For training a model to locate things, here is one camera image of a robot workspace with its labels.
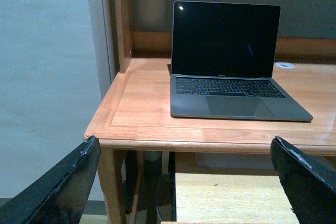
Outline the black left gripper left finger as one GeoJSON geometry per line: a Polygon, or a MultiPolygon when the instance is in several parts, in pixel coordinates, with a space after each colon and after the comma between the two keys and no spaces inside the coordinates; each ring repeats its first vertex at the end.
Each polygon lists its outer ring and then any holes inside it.
{"type": "Polygon", "coordinates": [[[91,136],[1,206],[1,223],[79,223],[96,176],[99,140],[91,136]]]}

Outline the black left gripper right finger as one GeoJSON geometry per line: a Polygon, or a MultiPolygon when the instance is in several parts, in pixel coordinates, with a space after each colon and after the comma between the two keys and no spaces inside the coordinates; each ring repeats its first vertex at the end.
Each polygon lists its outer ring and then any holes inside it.
{"type": "Polygon", "coordinates": [[[335,171],[276,136],[271,161],[300,223],[335,223],[335,171]]]}

